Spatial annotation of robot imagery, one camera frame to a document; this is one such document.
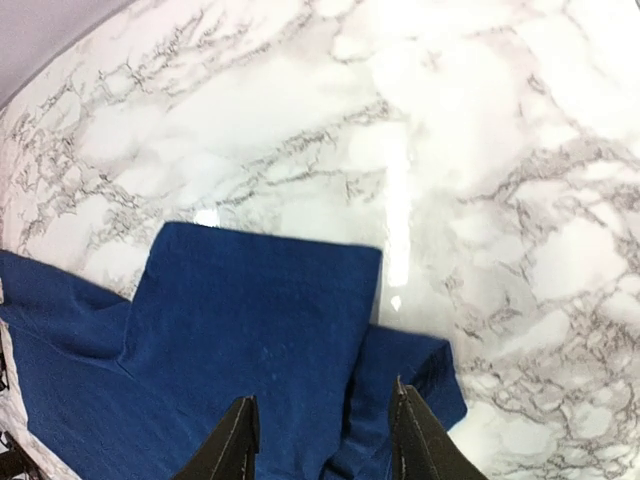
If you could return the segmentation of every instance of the blue cloth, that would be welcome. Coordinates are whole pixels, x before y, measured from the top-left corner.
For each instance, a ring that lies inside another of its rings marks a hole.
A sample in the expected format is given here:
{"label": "blue cloth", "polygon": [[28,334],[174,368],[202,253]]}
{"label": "blue cloth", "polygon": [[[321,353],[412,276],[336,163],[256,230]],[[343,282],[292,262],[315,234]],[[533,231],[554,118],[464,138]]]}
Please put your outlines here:
{"label": "blue cloth", "polygon": [[168,479],[256,395],[258,480],[381,474],[396,375],[446,385],[445,424],[465,409],[446,342],[369,326],[380,257],[169,223],[128,302],[0,252],[29,429],[85,480]]}

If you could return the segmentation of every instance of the garment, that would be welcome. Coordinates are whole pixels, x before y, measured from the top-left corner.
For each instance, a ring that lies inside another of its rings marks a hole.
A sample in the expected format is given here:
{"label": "garment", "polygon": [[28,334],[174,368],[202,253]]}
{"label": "garment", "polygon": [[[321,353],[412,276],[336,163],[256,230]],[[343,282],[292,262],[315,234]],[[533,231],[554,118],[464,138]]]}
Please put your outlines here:
{"label": "garment", "polygon": [[[170,478],[237,397],[255,395],[259,480],[315,480],[332,457],[377,454],[368,464],[388,468],[380,419],[399,369],[448,385],[434,398],[452,406],[447,423],[465,409],[446,342],[369,325],[380,259],[369,247],[169,223],[128,302],[0,252],[0,317],[29,428],[86,480]],[[392,338],[400,348],[385,352]],[[357,407],[346,418],[345,400]]]}

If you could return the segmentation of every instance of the marble surface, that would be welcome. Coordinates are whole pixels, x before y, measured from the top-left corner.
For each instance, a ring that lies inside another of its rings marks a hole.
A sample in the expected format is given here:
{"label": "marble surface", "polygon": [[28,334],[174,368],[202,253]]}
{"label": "marble surface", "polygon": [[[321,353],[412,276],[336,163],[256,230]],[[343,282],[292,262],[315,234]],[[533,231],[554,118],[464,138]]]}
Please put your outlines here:
{"label": "marble surface", "polygon": [[483,472],[637,479],[634,45],[633,0],[141,0],[0,113],[1,246],[126,296],[168,219],[381,246]]}

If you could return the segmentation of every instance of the blue garment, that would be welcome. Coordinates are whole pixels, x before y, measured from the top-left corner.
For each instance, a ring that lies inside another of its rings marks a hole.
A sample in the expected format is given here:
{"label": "blue garment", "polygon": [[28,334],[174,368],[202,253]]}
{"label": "blue garment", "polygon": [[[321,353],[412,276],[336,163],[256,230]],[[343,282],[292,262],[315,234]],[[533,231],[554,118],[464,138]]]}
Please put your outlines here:
{"label": "blue garment", "polygon": [[85,480],[168,479],[233,399],[256,395],[258,480],[316,480],[328,460],[383,478],[396,375],[446,385],[432,399],[445,424],[465,408],[446,342],[369,326],[380,259],[169,223],[128,302],[0,252],[29,429]]}

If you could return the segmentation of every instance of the white marble countertop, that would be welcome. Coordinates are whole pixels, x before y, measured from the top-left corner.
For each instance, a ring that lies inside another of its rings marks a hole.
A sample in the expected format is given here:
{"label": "white marble countertop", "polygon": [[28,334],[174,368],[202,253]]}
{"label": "white marble countertop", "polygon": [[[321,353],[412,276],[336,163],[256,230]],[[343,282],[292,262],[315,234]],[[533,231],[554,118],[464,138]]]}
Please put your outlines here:
{"label": "white marble countertop", "polygon": [[378,245],[481,470],[637,479],[638,45],[633,0],[141,0],[0,113],[1,246],[131,296],[168,219]]}

